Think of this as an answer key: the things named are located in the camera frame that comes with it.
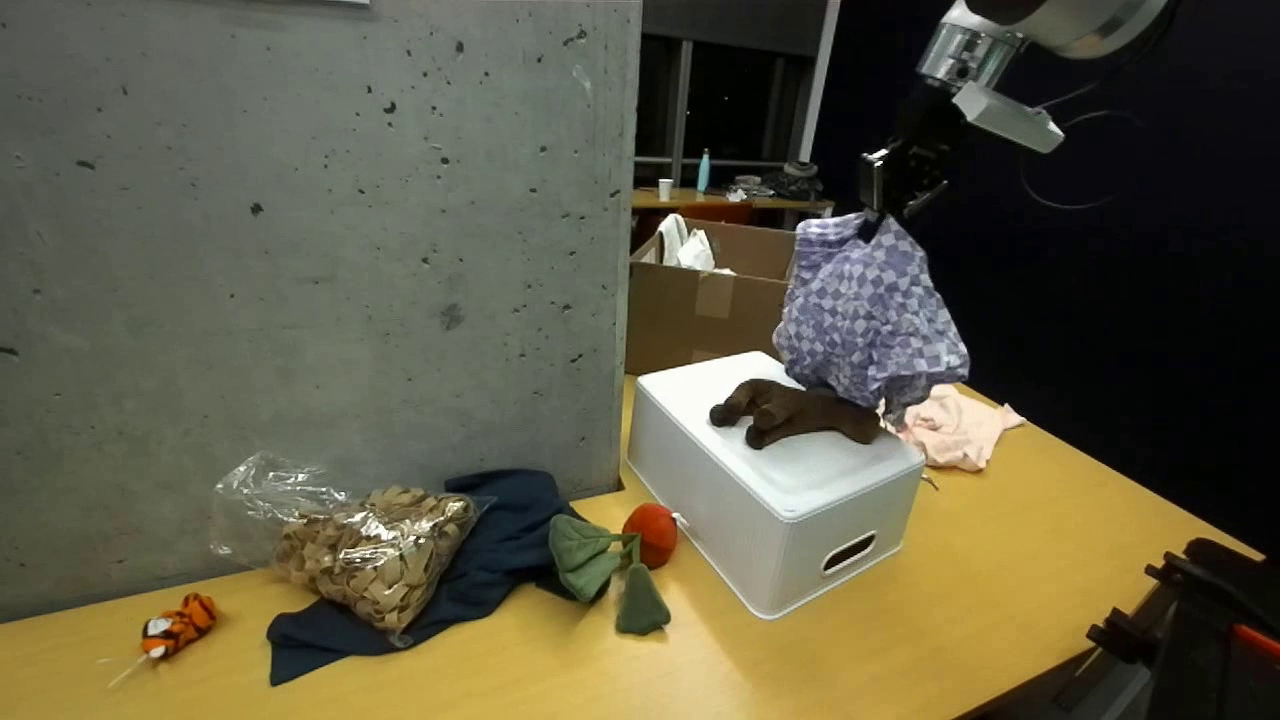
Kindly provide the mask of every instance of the red toy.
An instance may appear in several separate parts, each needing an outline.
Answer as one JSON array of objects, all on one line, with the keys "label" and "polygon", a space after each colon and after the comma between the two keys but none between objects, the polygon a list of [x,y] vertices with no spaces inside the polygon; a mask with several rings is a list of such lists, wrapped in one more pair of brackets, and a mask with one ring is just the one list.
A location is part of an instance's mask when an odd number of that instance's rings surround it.
[{"label": "red toy", "polygon": [[676,513],[665,503],[634,509],[623,537],[640,537],[640,565],[665,566],[682,543]]}]

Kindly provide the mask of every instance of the gray wall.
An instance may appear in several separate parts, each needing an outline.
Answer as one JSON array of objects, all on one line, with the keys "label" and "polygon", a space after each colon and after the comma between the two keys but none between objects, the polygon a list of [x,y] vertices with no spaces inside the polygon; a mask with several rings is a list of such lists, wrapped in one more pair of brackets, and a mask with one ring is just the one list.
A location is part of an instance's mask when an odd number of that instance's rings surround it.
[{"label": "gray wall", "polygon": [[222,573],[248,450],[617,485],[640,0],[4,0],[0,621]]}]

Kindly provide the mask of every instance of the orange toy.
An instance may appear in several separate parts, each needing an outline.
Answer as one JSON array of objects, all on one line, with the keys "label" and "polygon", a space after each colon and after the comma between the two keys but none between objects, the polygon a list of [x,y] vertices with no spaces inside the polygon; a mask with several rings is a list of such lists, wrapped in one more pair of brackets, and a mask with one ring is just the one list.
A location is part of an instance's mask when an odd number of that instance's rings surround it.
[{"label": "orange toy", "polygon": [[143,657],[166,661],[209,637],[217,622],[213,595],[189,591],[184,606],[162,611],[143,622]]},{"label": "orange toy", "polygon": [[676,515],[665,503],[634,509],[623,537],[640,537],[640,565],[646,566],[665,566],[682,543]]}]

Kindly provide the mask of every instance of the blue cloth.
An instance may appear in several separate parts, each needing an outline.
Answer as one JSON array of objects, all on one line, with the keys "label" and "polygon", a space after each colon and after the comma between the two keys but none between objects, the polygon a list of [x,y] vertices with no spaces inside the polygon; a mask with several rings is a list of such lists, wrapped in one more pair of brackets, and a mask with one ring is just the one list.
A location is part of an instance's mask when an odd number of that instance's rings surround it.
[{"label": "blue cloth", "polygon": [[497,611],[511,586],[527,581],[559,591],[549,523],[558,513],[568,513],[568,499],[549,473],[506,469],[460,474],[444,489],[475,494],[486,515],[456,547],[431,602],[402,631],[395,642],[332,600],[285,611],[268,628],[274,683],[289,683],[345,657],[383,657],[423,642],[452,622]]},{"label": "blue cloth", "polygon": [[797,262],[771,345],[807,386],[900,416],[932,382],[969,376],[969,348],[925,246],[889,217],[873,238],[861,213],[797,229]]}]

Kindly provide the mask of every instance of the brown toy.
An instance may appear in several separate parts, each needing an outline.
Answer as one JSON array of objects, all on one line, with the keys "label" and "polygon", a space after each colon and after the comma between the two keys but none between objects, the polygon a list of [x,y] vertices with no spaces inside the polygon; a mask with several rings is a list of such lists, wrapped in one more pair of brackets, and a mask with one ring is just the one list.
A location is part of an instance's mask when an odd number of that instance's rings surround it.
[{"label": "brown toy", "polygon": [[783,386],[778,381],[746,381],[726,404],[714,408],[715,429],[733,429],[741,416],[753,416],[747,442],[768,446],[783,437],[804,431],[842,431],[857,442],[881,437],[881,416],[820,386]]}]

